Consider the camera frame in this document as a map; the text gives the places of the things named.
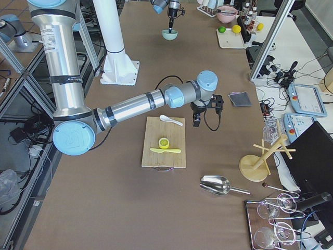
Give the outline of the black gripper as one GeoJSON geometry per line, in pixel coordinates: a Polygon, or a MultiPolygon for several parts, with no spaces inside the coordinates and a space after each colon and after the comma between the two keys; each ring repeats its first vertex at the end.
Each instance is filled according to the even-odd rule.
{"type": "Polygon", "coordinates": [[[201,123],[200,114],[207,109],[215,109],[216,114],[221,116],[223,110],[223,98],[221,95],[213,94],[208,101],[198,100],[190,103],[190,107],[193,111],[193,126],[199,127],[201,123]]]}
{"type": "Polygon", "coordinates": [[[185,10],[183,7],[181,7],[179,1],[169,1],[169,6],[168,6],[169,26],[173,25],[174,19],[177,18],[179,12],[181,16],[185,15],[185,10]]]}

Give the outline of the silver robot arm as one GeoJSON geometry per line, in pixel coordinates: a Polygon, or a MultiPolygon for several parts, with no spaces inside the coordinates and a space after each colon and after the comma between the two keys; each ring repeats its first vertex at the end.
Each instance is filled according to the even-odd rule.
{"type": "Polygon", "coordinates": [[[177,0],[152,0],[150,3],[153,6],[153,9],[156,13],[160,14],[167,7],[168,8],[168,17],[169,17],[169,29],[172,30],[174,20],[177,18],[178,13],[183,16],[185,10],[181,7],[180,2],[177,0]]]}
{"type": "Polygon", "coordinates": [[[155,110],[185,104],[204,106],[213,99],[217,75],[205,70],[195,80],[163,88],[104,109],[85,104],[83,81],[76,56],[73,30],[79,23],[78,1],[29,1],[33,22],[39,26],[56,102],[53,143],[66,155],[76,156],[95,148],[96,135],[117,123],[155,110]]]}

